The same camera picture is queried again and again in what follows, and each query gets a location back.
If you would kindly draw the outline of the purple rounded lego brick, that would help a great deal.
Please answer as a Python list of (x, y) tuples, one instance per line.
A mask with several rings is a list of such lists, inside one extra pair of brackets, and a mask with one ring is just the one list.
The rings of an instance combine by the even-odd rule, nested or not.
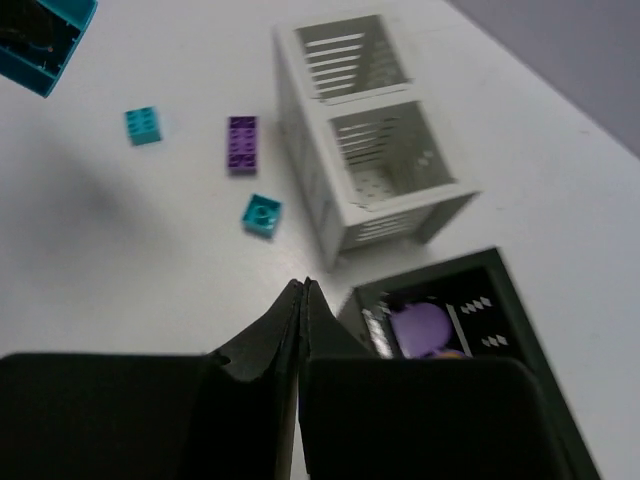
[(453, 326), (448, 314), (431, 303), (406, 306), (390, 318), (398, 347), (406, 358), (431, 355), (446, 346)]

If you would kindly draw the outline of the purple rectangular lego brick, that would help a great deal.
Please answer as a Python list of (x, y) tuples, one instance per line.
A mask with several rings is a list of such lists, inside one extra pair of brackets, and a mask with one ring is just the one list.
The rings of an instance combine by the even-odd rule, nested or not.
[(257, 116), (228, 118), (226, 167), (231, 175), (257, 173), (258, 138)]

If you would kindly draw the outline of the cyan rounded lego brick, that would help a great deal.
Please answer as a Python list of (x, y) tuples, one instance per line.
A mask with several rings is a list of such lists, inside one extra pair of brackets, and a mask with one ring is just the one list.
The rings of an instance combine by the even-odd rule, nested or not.
[(1, 3), (1, 76), (46, 98), (97, 10), (94, 0)]

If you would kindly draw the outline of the orange rounded lego brick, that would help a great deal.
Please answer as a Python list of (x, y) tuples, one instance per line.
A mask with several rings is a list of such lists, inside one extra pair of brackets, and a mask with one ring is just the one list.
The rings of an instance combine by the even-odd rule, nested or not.
[(467, 355), (458, 350), (441, 350), (431, 355), (432, 359), (465, 359)]

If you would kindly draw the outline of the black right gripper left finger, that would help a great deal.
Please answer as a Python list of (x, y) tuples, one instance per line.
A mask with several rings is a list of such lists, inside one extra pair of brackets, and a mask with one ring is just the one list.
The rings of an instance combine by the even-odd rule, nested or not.
[(5, 479), (286, 479), (302, 286), (200, 355), (1, 360)]

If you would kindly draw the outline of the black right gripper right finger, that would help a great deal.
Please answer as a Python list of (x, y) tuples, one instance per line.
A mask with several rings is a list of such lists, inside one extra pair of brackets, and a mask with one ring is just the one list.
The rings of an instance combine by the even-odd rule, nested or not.
[(511, 359), (382, 359), (307, 280), (299, 424), (312, 479), (567, 479), (531, 372)]

